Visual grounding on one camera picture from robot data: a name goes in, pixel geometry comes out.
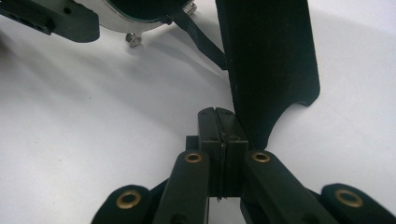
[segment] white surface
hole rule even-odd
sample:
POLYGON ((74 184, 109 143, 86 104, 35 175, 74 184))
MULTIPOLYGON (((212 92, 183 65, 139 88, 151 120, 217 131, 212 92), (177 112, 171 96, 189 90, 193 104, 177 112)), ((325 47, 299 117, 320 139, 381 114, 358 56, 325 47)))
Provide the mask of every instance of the white surface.
MULTIPOLYGON (((220 45, 214 1, 194 19, 220 45)), ((321 95, 268 150, 308 188, 357 187, 396 214, 396 4, 310 1, 321 95)), ((0 223, 90 223, 114 189, 170 175, 196 114, 233 109, 227 74, 175 26, 76 44, 0 18, 0 223)), ((237 200, 210 222, 243 223, 237 200)))

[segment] black mount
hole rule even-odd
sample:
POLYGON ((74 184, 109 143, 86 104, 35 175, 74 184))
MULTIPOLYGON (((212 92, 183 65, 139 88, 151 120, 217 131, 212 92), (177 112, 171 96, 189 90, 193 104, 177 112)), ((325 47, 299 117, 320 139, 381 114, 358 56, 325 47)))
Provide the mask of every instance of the black mount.
POLYGON ((99 38, 99 17, 71 0, 1 0, 0 14, 38 32, 78 43, 99 38))
POLYGON ((320 195, 306 189, 272 153, 249 150, 231 111, 198 114, 198 136, 188 136, 168 180, 155 189, 114 191, 93 224, 205 224, 208 199, 241 198, 247 224, 396 223, 385 208, 358 189, 334 184, 320 195))

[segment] silver screw head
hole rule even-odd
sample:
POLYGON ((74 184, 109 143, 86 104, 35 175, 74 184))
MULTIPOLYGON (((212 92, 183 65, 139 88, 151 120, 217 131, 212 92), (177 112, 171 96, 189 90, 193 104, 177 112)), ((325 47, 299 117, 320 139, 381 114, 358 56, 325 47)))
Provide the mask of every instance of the silver screw head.
POLYGON ((187 3, 186 6, 184 6, 184 12, 186 12, 187 15, 192 15, 194 14, 194 12, 197 10, 198 6, 195 5, 195 3, 193 3, 193 1, 190 1, 189 3, 187 3))
POLYGON ((139 46, 142 43, 142 36, 138 34, 127 34, 125 36, 125 41, 128 46, 132 49, 139 46))

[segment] black bracket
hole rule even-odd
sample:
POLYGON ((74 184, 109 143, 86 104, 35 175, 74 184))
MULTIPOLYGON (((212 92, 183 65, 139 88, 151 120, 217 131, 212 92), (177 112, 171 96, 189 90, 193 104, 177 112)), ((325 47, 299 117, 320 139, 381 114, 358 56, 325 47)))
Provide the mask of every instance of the black bracket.
POLYGON ((114 191, 93 224, 205 224, 209 197, 239 197, 247 224, 396 223, 358 189, 335 184, 321 195, 306 189, 272 153, 248 150, 231 111, 198 114, 198 136, 188 136, 170 178, 153 190, 114 191))
POLYGON ((265 149, 282 113, 319 95, 307 0, 216 0, 233 106, 249 147, 265 149))
POLYGON ((99 38, 99 17, 71 0, 1 0, 0 14, 38 32, 87 43, 99 38))

